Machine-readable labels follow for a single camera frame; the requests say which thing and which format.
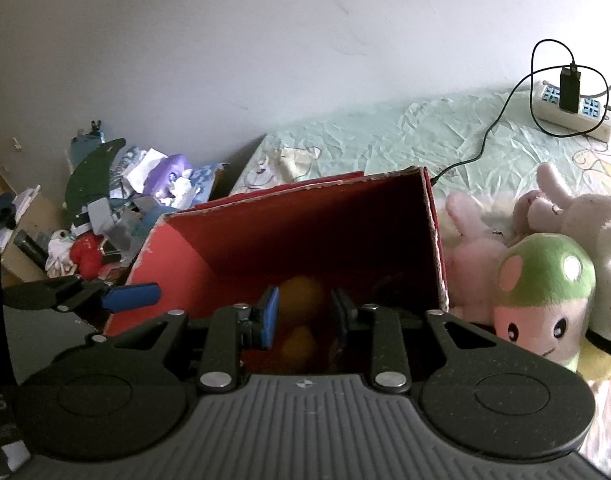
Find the red strawberry plush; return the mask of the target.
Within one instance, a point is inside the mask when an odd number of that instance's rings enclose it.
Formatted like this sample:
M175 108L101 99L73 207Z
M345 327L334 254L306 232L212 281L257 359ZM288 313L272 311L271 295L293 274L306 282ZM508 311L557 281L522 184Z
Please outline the red strawberry plush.
M102 241L103 237L89 232L79 236L70 248L69 258L76 265L77 273L86 281L95 280L102 270Z

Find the large red cardboard box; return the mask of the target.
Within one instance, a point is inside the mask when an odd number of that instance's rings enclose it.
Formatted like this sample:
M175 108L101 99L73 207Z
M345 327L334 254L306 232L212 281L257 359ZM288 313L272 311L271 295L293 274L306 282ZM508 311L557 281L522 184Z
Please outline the large red cardboard box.
M115 336L173 309L208 318L256 302L286 278L346 284L356 302L414 314L447 307L439 226L428 172L342 176L233 195L165 214L136 259L131 284L159 301L112 315Z

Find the dark green paper fan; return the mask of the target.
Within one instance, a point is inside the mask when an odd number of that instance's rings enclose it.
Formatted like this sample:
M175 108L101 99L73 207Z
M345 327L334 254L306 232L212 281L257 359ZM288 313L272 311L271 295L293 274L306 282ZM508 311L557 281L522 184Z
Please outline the dark green paper fan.
M65 193L67 218L74 222L83 208L109 196L110 168L121 148L127 142L123 138L100 144L74 168Z

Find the pink bunny plush toy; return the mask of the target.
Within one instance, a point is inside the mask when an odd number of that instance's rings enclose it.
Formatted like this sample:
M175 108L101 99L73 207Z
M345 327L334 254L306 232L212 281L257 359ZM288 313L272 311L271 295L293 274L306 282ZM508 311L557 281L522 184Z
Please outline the pink bunny plush toy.
M470 323L493 324L494 287L499 260L507 246L481 219L473 197L454 192L445 210L459 234L459 243L445 260L451 313Z

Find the green mushroom plush toy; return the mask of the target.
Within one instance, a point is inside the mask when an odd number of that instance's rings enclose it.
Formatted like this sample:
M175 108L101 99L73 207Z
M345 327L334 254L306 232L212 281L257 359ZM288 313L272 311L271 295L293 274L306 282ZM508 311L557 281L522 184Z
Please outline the green mushroom plush toy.
M496 336L574 372L595 285L594 263L571 237L527 236L499 263L492 309Z

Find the light green bed sheet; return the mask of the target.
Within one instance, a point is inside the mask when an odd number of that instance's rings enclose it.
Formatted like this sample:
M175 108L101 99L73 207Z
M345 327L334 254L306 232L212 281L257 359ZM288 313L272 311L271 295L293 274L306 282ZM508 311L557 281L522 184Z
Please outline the light green bed sheet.
M485 209L510 211L537 186L542 162L554 164L575 194L611 195L611 140L535 128L525 91L374 105L285 127L264 137L232 191L418 166L439 176L436 200L459 191Z

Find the yellow plush toy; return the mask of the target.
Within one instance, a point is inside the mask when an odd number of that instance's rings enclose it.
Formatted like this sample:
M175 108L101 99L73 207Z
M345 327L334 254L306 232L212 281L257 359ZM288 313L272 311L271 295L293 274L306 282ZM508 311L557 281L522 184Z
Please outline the yellow plush toy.
M611 340L588 330L582 339L578 372L587 382L611 380Z

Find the white bunny plush toy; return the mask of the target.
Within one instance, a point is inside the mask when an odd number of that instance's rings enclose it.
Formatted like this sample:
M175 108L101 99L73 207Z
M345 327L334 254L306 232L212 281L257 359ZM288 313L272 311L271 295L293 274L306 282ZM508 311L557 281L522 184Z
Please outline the white bunny plush toy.
M611 195L575 195L556 167L537 167L537 188L523 194L513 211L519 236L563 234L591 258L596 286L590 314L590 342L611 354Z

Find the black charger plug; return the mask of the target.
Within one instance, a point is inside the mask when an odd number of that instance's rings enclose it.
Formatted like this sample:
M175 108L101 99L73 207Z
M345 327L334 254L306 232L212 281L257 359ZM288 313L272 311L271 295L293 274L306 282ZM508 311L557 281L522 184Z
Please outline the black charger plug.
M563 66L559 75L559 108L577 114L580 104L580 79L578 66L571 62Z

